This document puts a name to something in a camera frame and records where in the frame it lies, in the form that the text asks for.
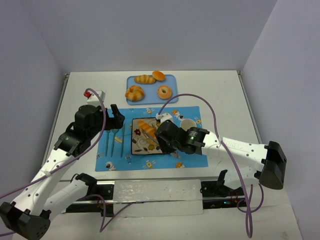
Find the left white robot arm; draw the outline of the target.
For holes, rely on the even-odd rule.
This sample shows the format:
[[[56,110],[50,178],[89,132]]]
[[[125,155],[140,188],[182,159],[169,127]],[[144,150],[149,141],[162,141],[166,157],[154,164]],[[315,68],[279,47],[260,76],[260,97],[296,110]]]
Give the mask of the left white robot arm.
[[[123,127],[125,117],[116,104],[111,105],[111,112],[109,117],[105,107],[79,107],[31,183],[12,202],[1,204],[0,217],[8,229],[28,240],[39,240],[53,219],[73,202],[97,195],[97,180],[86,173],[78,174],[58,193],[51,193],[75,161],[94,146],[91,141],[95,136]]]

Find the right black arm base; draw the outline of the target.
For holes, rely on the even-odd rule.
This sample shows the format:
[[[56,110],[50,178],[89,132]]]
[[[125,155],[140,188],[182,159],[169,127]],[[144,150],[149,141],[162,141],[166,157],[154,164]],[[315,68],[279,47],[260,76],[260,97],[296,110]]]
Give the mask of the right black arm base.
[[[244,192],[218,184],[218,181],[202,181],[200,193],[204,210],[246,207]]]

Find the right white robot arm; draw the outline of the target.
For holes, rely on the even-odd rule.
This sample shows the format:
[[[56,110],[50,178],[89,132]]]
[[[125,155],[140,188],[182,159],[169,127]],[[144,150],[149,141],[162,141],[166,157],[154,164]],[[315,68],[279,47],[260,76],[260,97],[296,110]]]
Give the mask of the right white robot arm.
[[[189,155],[231,159],[243,168],[235,167],[220,173],[222,184],[235,190],[245,185],[262,186],[281,190],[284,187],[287,158],[279,143],[254,144],[217,137],[207,129],[191,127],[184,130],[172,121],[161,123],[155,132],[156,140],[163,154],[180,151]]]

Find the long striped croissant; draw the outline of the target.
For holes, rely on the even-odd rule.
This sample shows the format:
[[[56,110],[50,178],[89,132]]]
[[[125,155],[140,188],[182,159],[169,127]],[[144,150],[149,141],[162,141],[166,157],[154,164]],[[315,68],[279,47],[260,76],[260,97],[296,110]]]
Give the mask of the long striped croissant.
[[[143,120],[138,120],[138,127],[140,130],[142,130],[142,135],[150,144],[158,145],[158,141],[155,135],[156,130],[152,126],[150,126]]]

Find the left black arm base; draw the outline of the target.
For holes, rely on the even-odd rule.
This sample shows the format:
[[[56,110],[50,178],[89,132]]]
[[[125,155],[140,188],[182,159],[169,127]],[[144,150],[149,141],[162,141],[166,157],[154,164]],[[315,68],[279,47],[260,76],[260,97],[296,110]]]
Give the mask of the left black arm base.
[[[98,196],[100,195],[106,205],[106,216],[112,217],[114,215],[113,203],[108,201],[113,200],[114,185],[113,184],[89,184],[86,195],[77,199],[65,210],[66,213],[99,213],[103,216],[104,204]]]

